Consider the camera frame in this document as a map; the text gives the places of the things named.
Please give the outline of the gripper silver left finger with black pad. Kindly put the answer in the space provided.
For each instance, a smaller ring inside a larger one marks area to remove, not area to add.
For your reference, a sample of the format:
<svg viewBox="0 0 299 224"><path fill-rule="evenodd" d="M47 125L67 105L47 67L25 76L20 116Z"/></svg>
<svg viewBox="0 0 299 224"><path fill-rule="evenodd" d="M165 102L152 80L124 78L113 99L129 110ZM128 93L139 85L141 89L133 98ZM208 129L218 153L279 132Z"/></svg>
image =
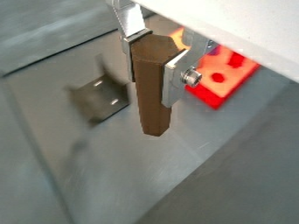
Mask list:
<svg viewBox="0 0 299 224"><path fill-rule="evenodd" d="M125 54L128 79L136 81L131 45L152 31L145 28L140 5L131 0L105 0L120 32L123 53Z"/></svg>

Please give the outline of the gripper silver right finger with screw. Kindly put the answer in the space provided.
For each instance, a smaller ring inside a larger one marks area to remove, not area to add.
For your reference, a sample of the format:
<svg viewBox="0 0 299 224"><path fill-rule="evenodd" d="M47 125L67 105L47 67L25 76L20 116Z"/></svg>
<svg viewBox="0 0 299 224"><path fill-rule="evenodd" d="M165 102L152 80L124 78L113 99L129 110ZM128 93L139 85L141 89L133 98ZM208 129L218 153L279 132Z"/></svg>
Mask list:
<svg viewBox="0 0 299 224"><path fill-rule="evenodd" d="M163 99L161 104L169 108L183 97L184 87L195 88L202 80L196 71L199 60L219 45L214 40L202 36L188 28L182 32L182 43L188 49L182 49L165 63L163 70Z"/></svg>

